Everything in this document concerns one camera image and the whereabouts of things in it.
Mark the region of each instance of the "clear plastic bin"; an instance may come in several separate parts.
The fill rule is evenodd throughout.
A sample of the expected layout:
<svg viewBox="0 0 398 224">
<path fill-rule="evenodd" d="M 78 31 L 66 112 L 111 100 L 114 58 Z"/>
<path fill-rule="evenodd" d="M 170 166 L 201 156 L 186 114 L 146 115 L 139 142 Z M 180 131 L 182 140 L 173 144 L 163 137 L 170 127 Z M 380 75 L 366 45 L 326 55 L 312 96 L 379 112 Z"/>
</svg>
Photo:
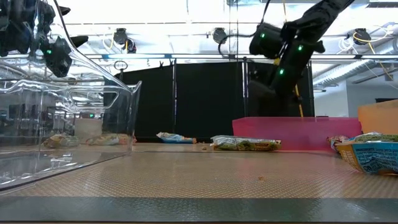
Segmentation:
<svg viewBox="0 0 398 224">
<path fill-rule="evenodd" d="M 77 51 L 55 1 L 0 16 L 0 190 L 129 153 L 141 83 Z"/>
</svg>

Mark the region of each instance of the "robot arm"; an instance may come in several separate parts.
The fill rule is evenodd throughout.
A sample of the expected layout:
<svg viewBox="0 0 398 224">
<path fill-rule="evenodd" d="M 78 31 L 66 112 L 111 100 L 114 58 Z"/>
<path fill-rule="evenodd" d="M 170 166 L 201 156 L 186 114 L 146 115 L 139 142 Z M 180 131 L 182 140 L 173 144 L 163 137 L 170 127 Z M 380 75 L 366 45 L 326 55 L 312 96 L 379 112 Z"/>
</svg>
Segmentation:
<svg viewBox="0 0 398 224">
<path fill-rule="evenodd" d="M 291 95 L 302 76 L 313 52 L 323 53 L 325 48 L 319 39 L 354 0 L 322 0 L 295 21 L 286 22 L 282 29 L 270 24 L 260 24 L 250 44 L 250 54 L 280 58 L 271 75 L 271 84 L 264 93 L 274 97 Z"/>
</svg>

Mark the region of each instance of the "snack bag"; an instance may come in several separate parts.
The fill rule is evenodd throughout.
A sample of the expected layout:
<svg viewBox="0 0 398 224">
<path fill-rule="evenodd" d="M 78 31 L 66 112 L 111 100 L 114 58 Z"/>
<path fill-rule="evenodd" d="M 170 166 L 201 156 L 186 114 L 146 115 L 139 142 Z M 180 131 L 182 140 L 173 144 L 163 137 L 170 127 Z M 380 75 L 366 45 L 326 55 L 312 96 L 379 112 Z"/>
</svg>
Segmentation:
<svg viewBox="0 0 398 224">
<path fill-rule="evenodd" d="M 336 145 L 342 158 L 367 174 L 398 174 L 398 135 L 368 133 Z"/>
<path fill-rule="evenodd" d="M 181 136 L 179 134 L 158 133 L 156 136 L 158 138 L 161 138 L 161 140 L 164 143 L 190 143 L 190 144 L 196 144 L 197 143 L 197 139 L 195 139 L 195 138 L 186 138 L 186 137 Z"/>
<path fill-rule="evenodd" d="M 349 140 L 349 137 L 346 137 L 346 136 L 334 136 L 331 138 L 327 138 L 327 141 L 329 142 L 330 147 L 337 153 L 338 153 L 338 150 L 336 148 L 336 144 L 342 143 L 343 141 L 347 141 L 347 140 Z"/>
<path fill-rule="evenodd" d="M 281 140 L 253 139 L 236 136 L 212 137 L 214 150 L 227 151 L 275 151 L 280 149 Z"/>
<path fill-rule="evenodd" d="M 130 140 L 127 134 L 102 134 L 100 136 L 87 139 L 86 144 L 89 146 L 114 146 L 126 145 Z"/>
<path fill-rule="evenodd" d="M 77 147 L 79 139 L 76 136 L 66 134 L 55 134 L 46 139 L 42 145 L 48 149 L 60 149 L 65 147 Z"/>
</svg>

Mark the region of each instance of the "red plastic tray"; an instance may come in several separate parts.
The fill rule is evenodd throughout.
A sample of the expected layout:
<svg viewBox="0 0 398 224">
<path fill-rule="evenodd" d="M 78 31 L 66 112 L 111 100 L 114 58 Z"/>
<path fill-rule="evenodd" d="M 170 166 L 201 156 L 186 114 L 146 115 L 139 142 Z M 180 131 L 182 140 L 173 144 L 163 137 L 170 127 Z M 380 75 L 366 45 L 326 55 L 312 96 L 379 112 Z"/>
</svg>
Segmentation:
<svg viewBox="0 0 398 224">
<path fill-rule="evenodd" d="M 283 151 L 332 151 L 327 137 L 361 134 L 357 118 L 241 118 L 233 121 L 235 136 L 282 140 Z"/>
</svg>

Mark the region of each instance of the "black partition wall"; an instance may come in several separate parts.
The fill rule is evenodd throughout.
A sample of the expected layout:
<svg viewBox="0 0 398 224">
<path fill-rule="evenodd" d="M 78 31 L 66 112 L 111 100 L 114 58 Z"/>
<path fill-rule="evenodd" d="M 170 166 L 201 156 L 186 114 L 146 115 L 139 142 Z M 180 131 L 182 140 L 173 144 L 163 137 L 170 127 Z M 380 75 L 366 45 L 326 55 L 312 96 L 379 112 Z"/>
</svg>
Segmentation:
<svg viewBox="0 0 398 224">
<path fill-rule="evenodd" d="M 140 142 L 160 142 L 156 134 L 171 133 L 174 128 L 173 66 L 123 73 L 125 84 L 134 85 L 138 81 L 142 81 L 142 86 L 136 138 Z"/>
<path fill-rule="evenodd" d="M 232 120 L 244 116 L 242 63 L 177 65 L 177 133 L 201 141 L 233 135 Z"/>
<path fill-rule="evenodd" d="M 127 85 L 142 81 L 136 121 L 140 142 L 160 141 L 158 132 L 177 133 L 209 141 L 219 134 L 232 135 L 232 120 L 245 116 L 245 73 L 270 64 L 242 62 L 177 64 L 174 67 L 124 72 Z M 305 71 L 298 87 L 305 116 L 313 116 L 310 74 Z M 298 106 L 288 116 L 300 116 Z"/>
</svg>

